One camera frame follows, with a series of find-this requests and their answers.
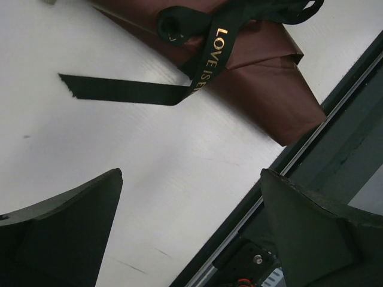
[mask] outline tabletop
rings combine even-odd
[[[287,26],[319,102],[380,33],[382,12],[381,0],[332,0]],[[205,90],[175,107],[74,99],[58,72],[187,81],[83,1],[2,1],[0,39],[0,214],[123,172],[97,287],[169,286],[282,151]]]

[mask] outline screw hole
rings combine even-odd
[[[8,215],[0,215],[0,221],[8,219]]]

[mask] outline bolt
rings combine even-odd
[[[256,256],[254,256],[253,261],[254,261],[255,263],[257,263],[257,264],[262,264],[262,262],[263,262],[262,256],[259,255],[259,254],[256,255]]]

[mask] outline ribbon tail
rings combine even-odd
[[[188,87],[59,74],[73,96],[81,100],[174,106]]]

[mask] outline dark green ribbon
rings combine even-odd
[[[239,29],[249,20],[296,25],[312,17],[323,2],[231,0],[212,16],[182,6],[162,10],[157,18],[157,34],[164,42],[181,46],[193,36],[207,35],[203,50],[178,68],[192,80],[189,87],[63,74],[60,77],[78,99],[176,105],[225,69]]]

